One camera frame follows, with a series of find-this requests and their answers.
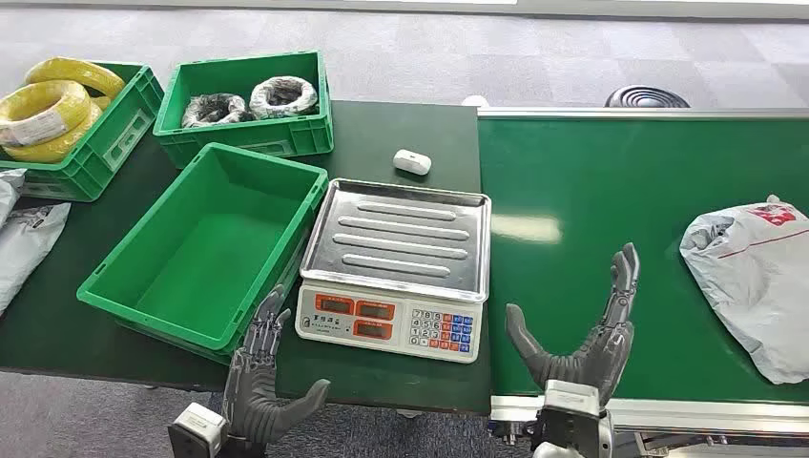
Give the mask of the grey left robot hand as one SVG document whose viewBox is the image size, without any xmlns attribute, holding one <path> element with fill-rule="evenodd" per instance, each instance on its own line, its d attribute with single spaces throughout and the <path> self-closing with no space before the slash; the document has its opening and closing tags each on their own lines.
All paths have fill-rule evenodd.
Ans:
<svg viewBox="0 0 809 458">
<path fill-rule="evenodd" d="M 319 379 L 304 396 L 279 403 L 276 393 L 280 337 L 291 310 L 282 307 L 285 288 L 274 286 L 250 320 L 242 345 L 236 349 L 222 404 L 228 435 L 243 442 L 266 445 L 325 406 L 331 382 Z"/>
</svg>

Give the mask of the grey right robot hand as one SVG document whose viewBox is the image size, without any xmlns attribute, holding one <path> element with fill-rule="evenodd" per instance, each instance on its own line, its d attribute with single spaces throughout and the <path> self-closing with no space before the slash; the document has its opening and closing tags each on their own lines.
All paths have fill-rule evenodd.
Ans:
<svg viewBox="0 0 809 458">
<path fill-rule="evenodd" d="M 568 355 L 544 349 L 529 332 L 521 307 L 515 303 L 506 305 L 508 337 L 539 387 L 550 380 L 593 386 L 598 390 L 600 407 L 606 406 L 620 382 L 633 344 L 630 315 L 639 273 L 639 255 L 628 242 L 612 256 L 611 291 L 601 321 Z"/>
</svg>

